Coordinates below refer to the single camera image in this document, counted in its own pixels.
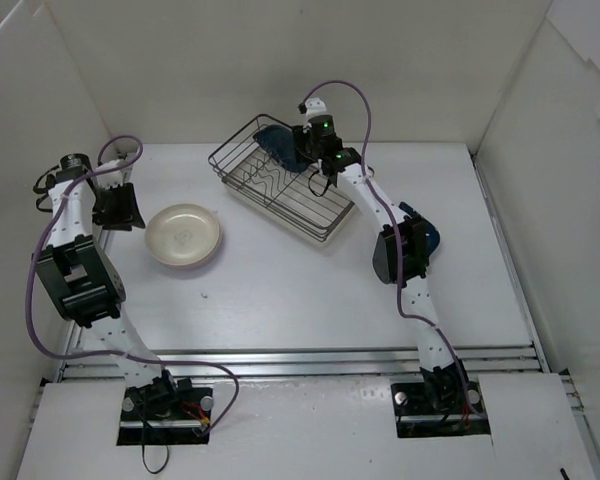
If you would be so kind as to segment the black wire dish rack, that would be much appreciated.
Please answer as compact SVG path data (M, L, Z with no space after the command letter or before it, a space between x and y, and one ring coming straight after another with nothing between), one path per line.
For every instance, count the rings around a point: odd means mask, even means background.
M289 125L258 114L208 157L226 190L298 237L325 245L354 212L354 203L317 173L291 172L254 139L268 127Z

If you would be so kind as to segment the blue shell-shaped plate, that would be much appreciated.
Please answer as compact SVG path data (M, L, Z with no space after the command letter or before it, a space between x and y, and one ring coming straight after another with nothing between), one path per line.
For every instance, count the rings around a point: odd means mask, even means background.
M427 254L429 256L431 256L440 245L441 236L440 236L439 231L428 219L426 219L424 216L422 216L417 210L415 210L408 203L401 201L399 203L399 208L403 212L405 212L410 218L420 217L423 220L423 222L425 224Z

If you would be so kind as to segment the pink plate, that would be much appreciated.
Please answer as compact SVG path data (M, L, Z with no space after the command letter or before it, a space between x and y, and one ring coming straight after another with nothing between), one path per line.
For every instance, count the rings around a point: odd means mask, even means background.
M151 256L173 269L195 269L208 264L219 252L222 240L216 237L173 236L146 243Z

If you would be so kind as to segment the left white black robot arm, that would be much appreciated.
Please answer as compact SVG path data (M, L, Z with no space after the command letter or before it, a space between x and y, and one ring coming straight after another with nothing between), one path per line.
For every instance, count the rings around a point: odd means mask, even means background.
M99 346L120 368L134 403L142 401L155 418L171 418L179 409L180 395L168 372L141 339L124 308L123 281L105 254L93 228L108 231L143 229L134 186L114 160L92 168L89 157L64 156L45 180L44 195L51 199L56 223L43 241L36 274L60 316L92 332ZM88 179L66 189L92 171Z

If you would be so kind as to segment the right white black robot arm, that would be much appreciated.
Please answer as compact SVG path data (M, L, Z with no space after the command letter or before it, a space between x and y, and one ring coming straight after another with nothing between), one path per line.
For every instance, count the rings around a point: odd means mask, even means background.
M442 333L429 291L427 270L438 234L417 211L390 200L367 167L365 152L346 147L337 136L331 115L294 126L292 136L300 158L316 164L377 233L372 267L382 283L396 287L398 313L413 328L424 403L435 412L449 412L461 403L467 375Z

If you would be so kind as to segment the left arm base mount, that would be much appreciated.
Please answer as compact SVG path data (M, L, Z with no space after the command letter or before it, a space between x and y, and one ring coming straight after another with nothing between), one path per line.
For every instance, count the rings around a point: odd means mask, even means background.
M182 400L162 411L147 411L145 425L142 409L125 397L122 401L117 446L206 445L210 434L214 394L210 386L184 388Z

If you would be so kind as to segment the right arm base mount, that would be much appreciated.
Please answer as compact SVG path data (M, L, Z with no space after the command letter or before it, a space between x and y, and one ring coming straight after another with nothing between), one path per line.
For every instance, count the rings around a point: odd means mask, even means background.
M489 435L491 427L479 384L469 382L470 403L463 393L442 409L434 407L423 382L392 383L391 398L399 439Z

